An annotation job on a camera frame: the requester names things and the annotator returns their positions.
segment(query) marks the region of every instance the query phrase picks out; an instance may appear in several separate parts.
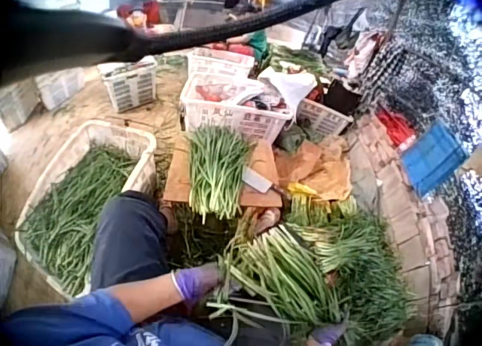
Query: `hand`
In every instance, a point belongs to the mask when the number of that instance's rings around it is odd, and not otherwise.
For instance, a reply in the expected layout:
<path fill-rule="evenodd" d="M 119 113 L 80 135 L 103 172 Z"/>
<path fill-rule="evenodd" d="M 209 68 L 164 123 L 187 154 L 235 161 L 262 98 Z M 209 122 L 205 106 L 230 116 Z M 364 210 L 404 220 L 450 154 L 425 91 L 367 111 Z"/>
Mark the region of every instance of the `hand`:
<path fill-rule="evenodd" d="M 331 346 L 345 333 L 348 327 L 348 312 L 345 314 L 342 323 L 337 325 L 327 325 L 314 329 L 310 338 L 318 342 L 321 346 Z"/>
<path fill-rule="evenodd" d="M 216 263 L 208 263 L 196 268 L 185 268 L 173 275 L 175 285 L 185 301 L 195 302 L 221 281 Z"/>

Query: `red clothing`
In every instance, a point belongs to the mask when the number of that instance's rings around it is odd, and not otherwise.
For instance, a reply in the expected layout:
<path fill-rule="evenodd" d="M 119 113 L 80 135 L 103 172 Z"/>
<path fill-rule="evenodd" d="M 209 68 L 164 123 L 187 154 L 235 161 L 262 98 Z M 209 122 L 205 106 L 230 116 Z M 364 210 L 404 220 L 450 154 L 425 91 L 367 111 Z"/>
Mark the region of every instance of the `red clothing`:
<path fill-rule="evenodd" d="M 160 5 L 156 1 L 149 1 L 143 4 L 144 14 L 147 16 L 147 26 L 162 24 L 160 20 Z"/>

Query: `person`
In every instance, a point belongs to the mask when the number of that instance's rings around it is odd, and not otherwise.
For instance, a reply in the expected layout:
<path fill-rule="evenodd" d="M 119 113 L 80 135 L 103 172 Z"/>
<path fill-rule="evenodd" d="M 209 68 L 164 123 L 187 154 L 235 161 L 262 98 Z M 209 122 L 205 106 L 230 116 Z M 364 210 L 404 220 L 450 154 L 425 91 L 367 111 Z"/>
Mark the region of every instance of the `person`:
<path fill-rule="evenodd" d="M 230 19 L 236 19 L 235 16 L 230 15 Z M 254 57 L 257 62 L 260 62 L 264 53 L 267 51 L 268 42 L 264 29 L 253 33 L 246 33 L 238 37 L 228 38 L 226 43 L 208 44 L 213 50 L 229 51 L 237 54 L 244 54 L 246 56 Z"/>
<path fill-rule="evenodd" d="M 169 272 L 166 234 L 175 228 L 172 209 L 159 211 L 146 194 L 125 191 L 112 198 L 96 229 L 92 292 L 67 305 L 17 311 L 3 322 L 0 335 L 22 346 L 223 345 L 231 333 L 224 321 L 203 327 L 178 313 L 169 316 L 173 305 L 192 307 L 221 281 L 214 264 Z M 263 329 L 239 326 L 236 344 L 283 344 L 280 324 L 268 323 L 261 322 Z M 345 329 L 345 322 L 316 329 L 309 345 L 334 344 Z"/>

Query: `scallion bundle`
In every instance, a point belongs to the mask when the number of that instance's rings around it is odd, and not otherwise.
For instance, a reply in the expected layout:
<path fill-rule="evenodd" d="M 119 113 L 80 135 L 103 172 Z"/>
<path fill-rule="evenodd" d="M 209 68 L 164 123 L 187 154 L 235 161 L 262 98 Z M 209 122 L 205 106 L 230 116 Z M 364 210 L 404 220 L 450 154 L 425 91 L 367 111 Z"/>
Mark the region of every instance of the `scallion bundle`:
<path fill-rule="evenodd" d="M 217 126 L 196 129 L 189 143 L 189 205 L 203 217 L 203 223 L 208 213 L 219 219 L 234 218 L 239 209 L 249 143 L 239 133 Z"/>

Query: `white plastic crate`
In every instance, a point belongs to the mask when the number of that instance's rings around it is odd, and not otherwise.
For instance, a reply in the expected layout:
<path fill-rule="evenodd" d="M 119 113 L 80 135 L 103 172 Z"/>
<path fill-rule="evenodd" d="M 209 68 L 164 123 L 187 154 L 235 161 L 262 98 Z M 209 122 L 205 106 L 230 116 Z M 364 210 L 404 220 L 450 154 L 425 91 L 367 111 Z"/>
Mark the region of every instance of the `white plastic crate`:
<path fill-rule="evenodd" d="M 48 110 L 54 110 L 68 103 L 85 85 L 82 68 L 66 69 L 37 76 L 35 78 L 40 97 Z"/>
<path fill-rule="evenodd" d="M 231 127 L 247 136 L 273 143 L 286 121 L 292 118 L 291 113 L 258 110 L 227 101 L 222 103 L 205 101 L 196 92 L 196 86 L 207 84 L 232 84 L 239 86 L 240 90 L 262 86 L 259 81 L 247 78 L 194 73 L 189 76 L 181 92 L 186 131 L 203 124 L 221 125 Z"/>
<path fill-rule="evenodd" d="M 195 48 L 188 53 L 189 75 L 195 72 L 248 77 L 255 58 L 228 51 Z"/>
<path fill-rule="evenodd" d="M 37 88 L 32 79 L 0 89 L 0 121 L 8 132 L 25 124 L 37 106 Z"/>
<path fill-rule="evenodd" d="M 157 61 L 152 56 L 135 64 L 106 63 L 97 67 L 117 112 L 151 103 L 156 98 Z"/>
<path fill-rule="evenodd" d="M 154 135 L 131 127 L 116 126 L 105 121 L 87 121 L 69 137 L 38 178 L 15 225 L 17 230 L 49 191 L 51 184 L 61 182 L 66 175 L 66 171 L 74 167 L 93 145 L 112 145 L 125 150 L 133 158 L 139 158 L 139 162 L 127 178 L 122 191 L 136 190 L 154 194 L 157 187 L 156 164 L 154 162 L 154 150 L 157 144 Z M 46 281 L 59 294 L 69 299 L 70 296 L 63 291 L 59 280 L 41 266 L 36 253 L 24 241 L 21 231 L 15 232 L 15 243 L 20 252 L 25 255 L 27 261 L 41 272 Z M 89 288 L 90 285 L 82 294 L 88 292 Z"/>
<path fill-rule="evenodd" d="M 338 135 L 353 122 L 353 117 L 345 116 L 312 100 L 304 99 L 297 109 L 297 119 L 309 119 L 311 128 L 320 135 Z"/>

